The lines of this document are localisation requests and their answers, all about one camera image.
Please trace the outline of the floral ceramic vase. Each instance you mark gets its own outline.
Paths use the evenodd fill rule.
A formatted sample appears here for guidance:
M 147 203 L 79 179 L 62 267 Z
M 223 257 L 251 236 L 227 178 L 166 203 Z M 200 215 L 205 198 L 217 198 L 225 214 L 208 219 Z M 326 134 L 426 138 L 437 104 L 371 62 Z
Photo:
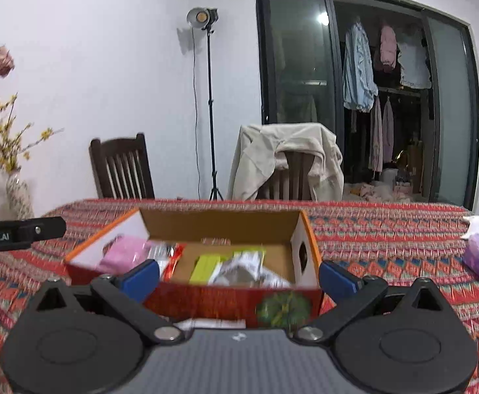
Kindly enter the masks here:
M 28 184 L 22 179 L 19 169 L 8 175 L 5 188 L 12 214 L 18 220 L 34 218 L 34 209 Z

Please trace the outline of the yellow flower branches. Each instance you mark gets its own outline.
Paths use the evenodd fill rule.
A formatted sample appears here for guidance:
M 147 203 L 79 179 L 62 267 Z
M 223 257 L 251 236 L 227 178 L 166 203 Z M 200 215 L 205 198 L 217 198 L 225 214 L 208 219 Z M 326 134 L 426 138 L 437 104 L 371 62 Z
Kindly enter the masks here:
M 23 137 L 33 126 L 27 123 L 20 130 L 15 131 L 17 119 L 15 106 L 18 94 L 13 94 L 7 101 L 0 100 L 0 169 L 4 173 L 12 174 L 21 169 L 19 160 L 30 159 L 30 150 L 39 144 L 48 141 L 51 137 L 63 132 L 63 129 L 54 130 L 48 127 L 41 131 L 38 138 L 28 144 L 23 144 Z

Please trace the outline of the red snack packet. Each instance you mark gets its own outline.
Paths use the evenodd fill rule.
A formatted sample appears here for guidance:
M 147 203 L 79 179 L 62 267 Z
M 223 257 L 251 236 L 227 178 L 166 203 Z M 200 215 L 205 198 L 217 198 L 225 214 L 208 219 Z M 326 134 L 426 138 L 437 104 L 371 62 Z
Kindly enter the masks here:
M 186 245 L 150 240 L 146 246 L 148 247 L 148 258 L 158 263 L 160 279 L 162 281 L 170 280 L 179 259 L 182 258 Z

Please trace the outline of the pink snack packet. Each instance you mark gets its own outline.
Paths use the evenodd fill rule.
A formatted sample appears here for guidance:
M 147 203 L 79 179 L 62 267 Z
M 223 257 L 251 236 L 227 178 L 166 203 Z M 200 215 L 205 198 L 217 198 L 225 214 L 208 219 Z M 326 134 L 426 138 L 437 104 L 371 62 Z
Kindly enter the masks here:
M 151 242 L 139 237 L 118 235 L 102 248 L 102 257 L 96 271 L 121 275 L 148 259 Z

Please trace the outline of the silver snack packet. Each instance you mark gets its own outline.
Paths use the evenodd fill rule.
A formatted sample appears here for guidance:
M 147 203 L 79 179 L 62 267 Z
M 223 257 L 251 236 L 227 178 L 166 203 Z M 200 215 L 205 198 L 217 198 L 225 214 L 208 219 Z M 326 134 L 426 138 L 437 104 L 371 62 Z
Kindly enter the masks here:
M 264 250 L 234 252 L 231 258 L 219 262 L 208 279 L 213 286 L 246 286 L 287 288 L 291 284 L 284 277 L 264 266 Z

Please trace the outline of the pink hanging garment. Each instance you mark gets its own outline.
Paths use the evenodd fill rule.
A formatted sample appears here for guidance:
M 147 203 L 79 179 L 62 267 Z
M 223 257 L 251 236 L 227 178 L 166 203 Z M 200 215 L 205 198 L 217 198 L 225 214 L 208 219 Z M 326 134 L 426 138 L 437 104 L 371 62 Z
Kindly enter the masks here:
M 375 69 L 392 72 L 397 61 L 397 40 L 392 27 L 384 24 L 380 30 L 379 44 L 375 52 Z

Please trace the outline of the glass sliding door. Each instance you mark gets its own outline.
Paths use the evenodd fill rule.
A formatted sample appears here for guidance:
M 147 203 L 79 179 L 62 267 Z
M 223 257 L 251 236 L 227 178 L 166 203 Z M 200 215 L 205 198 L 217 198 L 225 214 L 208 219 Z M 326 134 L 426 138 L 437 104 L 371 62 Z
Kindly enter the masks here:
M 394 0 L 256 0 L 266 124 L 337 136 L 349 185 L 472 208 L 479 84 L 469 28 Z

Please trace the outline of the beige jacket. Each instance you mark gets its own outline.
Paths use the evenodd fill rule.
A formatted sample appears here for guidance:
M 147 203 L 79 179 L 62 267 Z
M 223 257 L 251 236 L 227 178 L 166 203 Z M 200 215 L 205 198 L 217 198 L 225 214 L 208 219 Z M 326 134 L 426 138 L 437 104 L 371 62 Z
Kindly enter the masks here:
M 277 172 L 290 167 L 289 153 L 312 158 L 306 173 L 314 201 L 343 197 L 343 155 L 337 136 L 320 123 L 243 125 L 231 164 L 228 200 L 249 201 Z

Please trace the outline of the white hanging garment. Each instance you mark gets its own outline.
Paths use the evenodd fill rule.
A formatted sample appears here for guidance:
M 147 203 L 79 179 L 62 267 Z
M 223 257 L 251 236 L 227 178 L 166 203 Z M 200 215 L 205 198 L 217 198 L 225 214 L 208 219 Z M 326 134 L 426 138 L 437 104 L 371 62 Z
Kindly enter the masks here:
M 430 89 L 431 74 L 426 64 L 426 49 L 407 37 L 398 41 L 398 63 L 401 65 L 402 86 L 410 89 Z

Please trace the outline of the yellow green snack packet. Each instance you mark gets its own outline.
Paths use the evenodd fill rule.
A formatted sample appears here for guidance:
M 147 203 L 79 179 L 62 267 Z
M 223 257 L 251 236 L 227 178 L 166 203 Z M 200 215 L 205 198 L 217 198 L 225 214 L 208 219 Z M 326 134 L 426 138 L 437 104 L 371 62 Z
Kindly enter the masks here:
M 245 250 L 264 250 L 264 249 L 254 248 L 254 249 L 245 249 Z M 229 258 L 231 258 L 231 256 L 226 257 L 224 255 L 219 255 L 219 254 L 201 255 L 195 264 L 194 270 L 192 271 L 192 274 L 190 275 L 188 282 L 192 285 L 212 286 L 208 284 L 208 279 L 212 275 L 214 267 L 219 262 L 226 261 Z

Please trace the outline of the chair under beige jacket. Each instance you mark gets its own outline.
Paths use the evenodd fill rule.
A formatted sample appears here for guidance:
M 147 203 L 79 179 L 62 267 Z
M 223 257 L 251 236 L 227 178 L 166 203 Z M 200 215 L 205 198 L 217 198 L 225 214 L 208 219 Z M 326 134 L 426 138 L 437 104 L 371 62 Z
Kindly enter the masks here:
M 283 201 L 312 201 L 308 173 L 314 157 L 310 154 L 287 152 L 287 168 L 276 169 L 271 178 L 259 188 L 257 199 Z

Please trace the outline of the dark wooden chair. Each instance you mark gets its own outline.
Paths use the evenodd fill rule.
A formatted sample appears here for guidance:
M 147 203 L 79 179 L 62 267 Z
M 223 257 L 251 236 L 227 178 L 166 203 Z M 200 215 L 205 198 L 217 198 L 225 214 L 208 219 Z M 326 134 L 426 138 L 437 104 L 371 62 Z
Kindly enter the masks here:
M 92 139 L 89 152 L 100 197 L 155 198 L 144 133 L 105 142 Z

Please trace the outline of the light blue hanging shirt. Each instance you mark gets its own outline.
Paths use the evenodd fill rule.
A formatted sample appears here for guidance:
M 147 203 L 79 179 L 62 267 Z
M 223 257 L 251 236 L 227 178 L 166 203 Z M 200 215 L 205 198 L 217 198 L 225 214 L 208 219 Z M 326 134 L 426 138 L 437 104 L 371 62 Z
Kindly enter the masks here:
M 343 106 L 368 113 L 378 94 L 367 33 L 358 16 L 344 36 Z

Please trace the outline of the orange cardboard pumpkin box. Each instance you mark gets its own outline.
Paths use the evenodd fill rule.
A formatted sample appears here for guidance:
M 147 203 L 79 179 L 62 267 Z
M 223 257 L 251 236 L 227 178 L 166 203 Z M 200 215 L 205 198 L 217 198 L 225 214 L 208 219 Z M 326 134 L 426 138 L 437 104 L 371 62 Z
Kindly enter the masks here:
M 173 320 L 242 321 L 293 329 L 318 316 L 320 255 L 303 210 L 134 208 L 70 252 L 73 284 L 121 275 L 146 259 L 159 266 L 138 300 Z

